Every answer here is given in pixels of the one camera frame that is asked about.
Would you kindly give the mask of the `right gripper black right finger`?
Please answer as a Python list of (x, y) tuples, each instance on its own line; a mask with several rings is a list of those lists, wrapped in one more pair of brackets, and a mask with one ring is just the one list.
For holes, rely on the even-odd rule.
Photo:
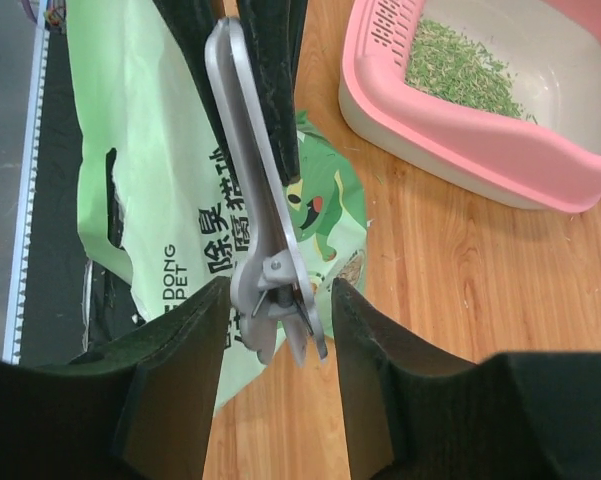
[(601, 352), (473, 363), (343, 279), (331, 303), (353, 478), (601, 479)]

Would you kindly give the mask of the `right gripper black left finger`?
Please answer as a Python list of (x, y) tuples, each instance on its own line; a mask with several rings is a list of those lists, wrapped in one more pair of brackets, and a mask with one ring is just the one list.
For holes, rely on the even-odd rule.
[(0, 361), (0, 479), (199, 479), (229, 281), (63, 365)]

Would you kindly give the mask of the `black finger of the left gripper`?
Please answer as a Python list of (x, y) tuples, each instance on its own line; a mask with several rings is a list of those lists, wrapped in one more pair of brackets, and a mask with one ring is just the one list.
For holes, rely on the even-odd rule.
[(241, 0), (237, 7), (277, 172), (290, 185), (300, 178), (294, 95), (308, 2)]
[(154, 5), (182, 52), (215, 139), (224, 145), (225, 134), (205, 63), (206, 41), (217, 21), (212, 2), (155, 0)]

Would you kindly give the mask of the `white plastic bag clip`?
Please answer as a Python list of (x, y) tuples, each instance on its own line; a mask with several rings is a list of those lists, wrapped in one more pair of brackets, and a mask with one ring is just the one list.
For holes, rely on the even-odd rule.
[(230, 285), (245, 346), (267, 365), (284, 331), (298, 365), (307, 342), (328, 348), (308, 271), (276, 169), (256, 83), (238, 19), (223, 18), (205, 46), (214, 100), (248, 214), (250, 240)]

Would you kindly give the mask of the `green cat litter bag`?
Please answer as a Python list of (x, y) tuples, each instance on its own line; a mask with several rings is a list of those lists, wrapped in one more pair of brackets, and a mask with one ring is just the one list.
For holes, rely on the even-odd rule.
[[(226, 136), (219, 145), (154, 1), (72, 1), (67, 34), (83, 138), (79, 237), (152, 321), (214, 278), (231, 282), (245, 257), (249, 220)], [(308, 116), (295, 117), (300, 178), (282, 186), (328, 348), (332, 282), (364, 283), (364, 190)], [(230, 299), (216, 405), (267, 365), (243, 343)]]

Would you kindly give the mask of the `pink litter box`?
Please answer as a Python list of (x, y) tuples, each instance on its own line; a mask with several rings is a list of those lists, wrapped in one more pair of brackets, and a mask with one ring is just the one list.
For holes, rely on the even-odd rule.
[[(424, 19), (506, 63), (524, 115), (408, 86)], [(348, 126), (430, 174), (522, 209), (580, 213), (601, 198), (601, 1), (357, 1), (340, 71)]]

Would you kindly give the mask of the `green cat litter pellets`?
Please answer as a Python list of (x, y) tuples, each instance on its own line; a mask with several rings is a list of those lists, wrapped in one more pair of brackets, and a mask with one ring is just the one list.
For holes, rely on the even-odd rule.
[(535, 123), (514, 98), (514, 75), (483, 43), (431, 19), (422, 19), (413, 39), (405, 83), (456, 105)]

